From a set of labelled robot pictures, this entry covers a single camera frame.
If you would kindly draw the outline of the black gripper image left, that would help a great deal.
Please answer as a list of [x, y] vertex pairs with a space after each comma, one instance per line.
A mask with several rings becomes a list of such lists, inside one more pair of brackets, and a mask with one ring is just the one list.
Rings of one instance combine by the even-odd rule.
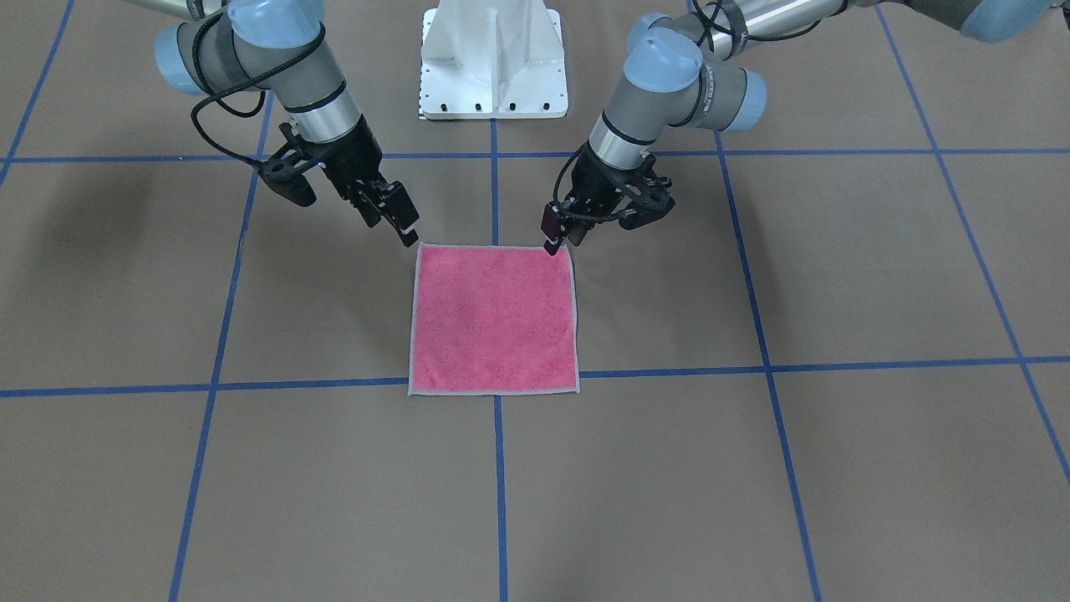
[[317, 142], [316, 153], [335, 190], [358, 209], [368, 227], [386, 220], [406, 247], [417, 243], [421, 213], [404, 184], [394, 181], [385, 186], [380, 171], [383, 153], [366, 118], [337, 140]]

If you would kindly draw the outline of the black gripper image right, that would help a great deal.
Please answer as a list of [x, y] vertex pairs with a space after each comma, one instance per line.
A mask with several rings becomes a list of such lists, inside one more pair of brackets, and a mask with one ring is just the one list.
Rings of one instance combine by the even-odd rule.
[[[570, 187], [570, 213], [574, 216], [635, 216], [638, 209], [632, 201], [618, 210], [625, 198], [631, 198], [629, 190], [639, 180], [639, 168], [620, 169], [605, 164], [593, 152], [590, 144], [578, 148], [574, 160], [572, 187]], [[588, 232], [588, 222], [563, 216], [557, 203], [547, 203], [542, 210], [540, 230], [545, 242], [542, 250], [557, 254], [566, 242], [579, 245]]]

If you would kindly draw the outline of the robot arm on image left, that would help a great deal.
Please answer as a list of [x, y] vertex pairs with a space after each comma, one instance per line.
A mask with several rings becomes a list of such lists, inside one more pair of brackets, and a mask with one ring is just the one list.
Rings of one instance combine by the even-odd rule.
[[200, 95], [192, 124], [211, 104], [236, 93], [273, 92], [288, 115], [284, 145], [265, 160], [236, 154], [288, 201], [314, 205], [306, 174], [318, 167], [338, 195], [369, 226], [388, 222], [402, 243], [418, 240], [418, 212], [398, 181], [381, 174], [382, 152], [343, 71], [326, 43], [321, 1], [146, 1], [144, 7], [179, 17], [160, 32], [155, 61], [175, 90]]

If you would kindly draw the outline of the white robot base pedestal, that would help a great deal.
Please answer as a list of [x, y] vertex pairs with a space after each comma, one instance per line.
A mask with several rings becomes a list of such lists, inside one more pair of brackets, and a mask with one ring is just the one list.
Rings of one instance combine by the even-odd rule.
[[557, 119], [569, 108], [562, 19], [542, 1], [441, 1], [421, 19], [418, 115]]

